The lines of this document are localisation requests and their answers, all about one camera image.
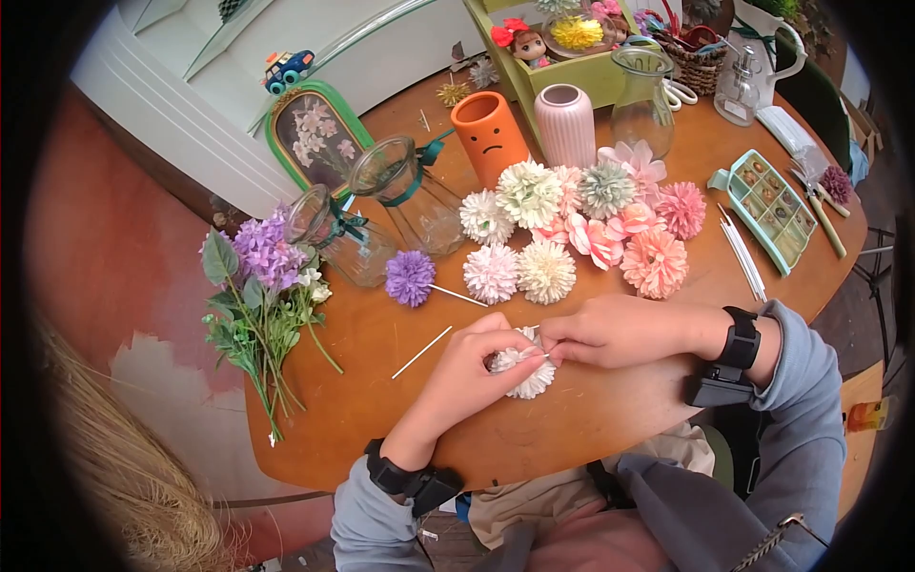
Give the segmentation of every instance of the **pink ribbed vase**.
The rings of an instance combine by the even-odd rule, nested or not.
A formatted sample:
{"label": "pink ribbed vase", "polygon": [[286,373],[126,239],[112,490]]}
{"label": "pink ribbed vase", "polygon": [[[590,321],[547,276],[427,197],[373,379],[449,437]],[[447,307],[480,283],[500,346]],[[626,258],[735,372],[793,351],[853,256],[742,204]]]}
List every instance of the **pink ribbed vase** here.
{"label": "pink ribbed vase", "polygon": [[591,99],[574,85],[546,87],[533,103],[550,167],[593,167],[597,162]]}

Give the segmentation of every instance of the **orange vase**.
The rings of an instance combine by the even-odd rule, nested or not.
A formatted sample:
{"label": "orange vase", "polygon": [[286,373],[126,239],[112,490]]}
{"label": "orange vase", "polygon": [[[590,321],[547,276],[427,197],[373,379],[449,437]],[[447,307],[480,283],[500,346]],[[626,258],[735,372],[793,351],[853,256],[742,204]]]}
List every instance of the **orange vase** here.
{"label": "orange vase", "polygon": [[451,110],[451,123],[477,172],[479,184],[495,189],[509,165],[531,158],[521,129],[500,93],[476,92]]}

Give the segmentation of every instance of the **hand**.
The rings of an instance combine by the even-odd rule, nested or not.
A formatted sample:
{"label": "hand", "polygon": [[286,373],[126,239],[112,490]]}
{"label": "hand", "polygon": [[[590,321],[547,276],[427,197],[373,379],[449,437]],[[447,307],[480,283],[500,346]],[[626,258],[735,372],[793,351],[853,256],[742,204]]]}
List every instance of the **hand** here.
{"label": "hand", "polygon": [[537,349],[533,356],[497,374],[491,374],[483,360],[506,348],[532,346],[501,312],[455,332],[422,393],[384,440],[381,456],[404,470],[425,467],[443,433],[530,377],[544,363],[544,353]]}
{"label": "hand", "polygon": [[614,369],[687,352],[713,360],[731,324],[720,308],[607,294],[572,316],[543,320],[539,333],[556,365],[573,360]]}

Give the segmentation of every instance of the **pink shirt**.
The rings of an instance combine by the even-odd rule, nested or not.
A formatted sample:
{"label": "pink shirt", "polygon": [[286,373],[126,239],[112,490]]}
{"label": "pink shirt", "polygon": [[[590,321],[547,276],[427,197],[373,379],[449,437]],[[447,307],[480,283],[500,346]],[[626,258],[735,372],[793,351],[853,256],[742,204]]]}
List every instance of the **pink shirt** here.
{"label": "pink shirt", "polygon": [[538,539],[525,572],[657,572],[668,563],[639,511],[599,513],[605,504],[586,504]]}

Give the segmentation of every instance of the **red hair bow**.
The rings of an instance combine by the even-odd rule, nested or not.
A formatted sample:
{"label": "red hair bow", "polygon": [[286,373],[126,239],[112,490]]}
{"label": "red hair bow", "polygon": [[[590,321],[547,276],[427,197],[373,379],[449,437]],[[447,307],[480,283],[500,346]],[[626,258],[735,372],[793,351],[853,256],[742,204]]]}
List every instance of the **red hair bow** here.
{"label": "red hair bow", "polygon": [[493,26],[490,30],[492,41],[502,48],[507,48],[511,44],[516,31],[530,29],[520,18],[505,18],[502,23],[505,27]]}

